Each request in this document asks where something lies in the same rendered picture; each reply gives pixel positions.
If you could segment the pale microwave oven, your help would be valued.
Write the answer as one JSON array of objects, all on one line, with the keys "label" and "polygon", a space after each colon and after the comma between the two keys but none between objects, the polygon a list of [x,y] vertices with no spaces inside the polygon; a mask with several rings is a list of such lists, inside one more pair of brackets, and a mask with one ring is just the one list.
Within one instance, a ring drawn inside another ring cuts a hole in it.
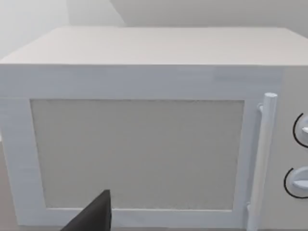
[{"label": "pale microwave oven", "polygon": [[[293,138],[308,114],[308,39],[284,28],[62,27],[14,51],[0,64],[261,65],[282,68],[258,230],[308,231],[308,199],[289,196],[283,179],[308,166],[308,149]],[[261,121],[250,161],[246,230]]]}]

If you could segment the white microwave knob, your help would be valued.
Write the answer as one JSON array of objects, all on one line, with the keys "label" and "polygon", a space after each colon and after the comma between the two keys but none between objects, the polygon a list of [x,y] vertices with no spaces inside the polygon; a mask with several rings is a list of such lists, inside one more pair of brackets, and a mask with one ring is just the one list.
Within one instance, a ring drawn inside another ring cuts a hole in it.
[{"label": "white microwave knob", "polygon": [[308,149],[308,114],[301,113],[295,119],[292,134],[297,144]]},{"label": "white microwave knob", "polygon": [[285,192],[295,199],[308,199],[308,166],[290,168],[284,176]]}]

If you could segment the white microwave door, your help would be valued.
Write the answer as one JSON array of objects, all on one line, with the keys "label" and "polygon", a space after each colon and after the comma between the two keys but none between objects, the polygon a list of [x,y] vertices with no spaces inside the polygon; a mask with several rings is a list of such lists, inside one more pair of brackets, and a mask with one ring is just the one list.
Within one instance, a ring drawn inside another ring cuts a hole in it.
[{"label": "white microwave door", "polygon": [[257,104],[282,68],[0,64],[21,226],[63,226],[103,189],[116,227],[243,228]]}]

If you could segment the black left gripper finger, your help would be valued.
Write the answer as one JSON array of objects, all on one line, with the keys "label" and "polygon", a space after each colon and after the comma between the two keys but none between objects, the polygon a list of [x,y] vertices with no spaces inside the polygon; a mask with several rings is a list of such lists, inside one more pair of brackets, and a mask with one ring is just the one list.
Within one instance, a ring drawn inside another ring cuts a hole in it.
[{"label": "black left gripper finger", "polygon": [[111,225],[111,194],[104,190],[60,231],[110,231]]}]

